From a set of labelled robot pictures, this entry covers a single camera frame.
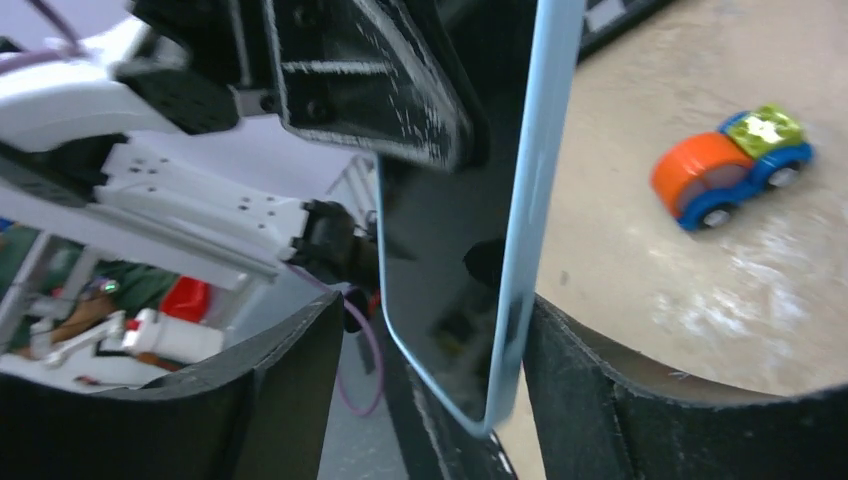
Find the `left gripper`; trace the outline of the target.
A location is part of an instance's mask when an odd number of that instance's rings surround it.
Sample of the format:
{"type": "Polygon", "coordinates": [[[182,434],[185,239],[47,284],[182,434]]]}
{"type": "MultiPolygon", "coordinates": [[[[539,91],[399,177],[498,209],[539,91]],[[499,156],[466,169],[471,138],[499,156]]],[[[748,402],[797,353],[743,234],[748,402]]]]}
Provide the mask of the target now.
{"type": "Polygon", "coordinates": [[[149,30],[116,77],[188,135],[278,113],[303,139],[445,172],[470,165],[486,139],[433,1],[133,1],[130,11],[149,30]]]}

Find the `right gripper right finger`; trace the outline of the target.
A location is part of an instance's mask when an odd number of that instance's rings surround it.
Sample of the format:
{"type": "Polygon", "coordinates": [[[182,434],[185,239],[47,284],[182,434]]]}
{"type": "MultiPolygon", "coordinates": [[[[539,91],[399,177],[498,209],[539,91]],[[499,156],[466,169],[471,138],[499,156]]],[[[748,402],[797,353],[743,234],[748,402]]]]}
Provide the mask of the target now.
{"type": "Polygon", "coordinates": [[[779,397],[676,371],[545,299],[525,375],[551,479],[843,479],[847,389],[779,397]]]}

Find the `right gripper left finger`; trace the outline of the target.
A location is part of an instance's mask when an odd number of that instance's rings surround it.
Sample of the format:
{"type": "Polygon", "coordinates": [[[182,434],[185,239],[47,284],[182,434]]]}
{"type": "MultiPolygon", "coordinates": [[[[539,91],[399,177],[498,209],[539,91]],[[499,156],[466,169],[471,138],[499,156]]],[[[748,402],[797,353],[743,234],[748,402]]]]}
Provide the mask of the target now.
{"type": "Polygon", "coordinates": [[[342,343],[331,292],[140,389],[1,378],[5,479],[314,479],[342,343]]]}

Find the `black phone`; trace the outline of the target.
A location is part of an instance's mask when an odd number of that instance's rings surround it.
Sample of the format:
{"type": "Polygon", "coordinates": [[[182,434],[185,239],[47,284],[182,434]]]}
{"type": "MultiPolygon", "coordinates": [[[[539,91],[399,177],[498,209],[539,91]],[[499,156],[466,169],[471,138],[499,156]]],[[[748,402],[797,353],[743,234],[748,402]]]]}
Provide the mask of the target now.
{"type": "Polygon", "coordinates": [[[460,415],[485,415],[536,5],[448,2],[447,32],[481,106],[471,161],[447,174],[379,164],[384,307],[460,415]]]}

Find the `light blue phone case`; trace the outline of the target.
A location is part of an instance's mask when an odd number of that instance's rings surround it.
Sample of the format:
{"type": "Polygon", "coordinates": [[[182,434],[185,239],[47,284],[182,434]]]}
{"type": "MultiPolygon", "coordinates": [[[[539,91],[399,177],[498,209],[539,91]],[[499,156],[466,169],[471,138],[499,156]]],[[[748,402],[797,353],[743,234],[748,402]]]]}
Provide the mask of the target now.
{"type": "Polygon", "coordinates": [[[536,5],[521,131],[500,278],[484,418],[463,418],[400,344],[384,307],[385,246],[379,185],[382,308],[389,332],[414,370],[453,418],[470,434],[488,435],[511,412],[530,323],[541,247],[572,79],[582,34],[581,1],[532,1],[536,5]]]}

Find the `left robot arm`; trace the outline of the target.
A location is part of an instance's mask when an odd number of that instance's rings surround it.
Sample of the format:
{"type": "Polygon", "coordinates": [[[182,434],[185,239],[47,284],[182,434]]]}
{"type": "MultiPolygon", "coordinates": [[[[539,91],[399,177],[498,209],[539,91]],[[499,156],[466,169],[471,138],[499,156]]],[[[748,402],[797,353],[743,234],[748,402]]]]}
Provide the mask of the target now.
{"type": "Polygon", "coordinates": [[[338,203],[193,170],[130,134],[221,133],[275,115],[302,139],[455,172],[483,158],[482,108],[436,1],[135,1],[82,38],[1,42],[1,175],[71,208],[101,204],[248,241],[328,283],[375,288],[379,254],[338,203]]]}

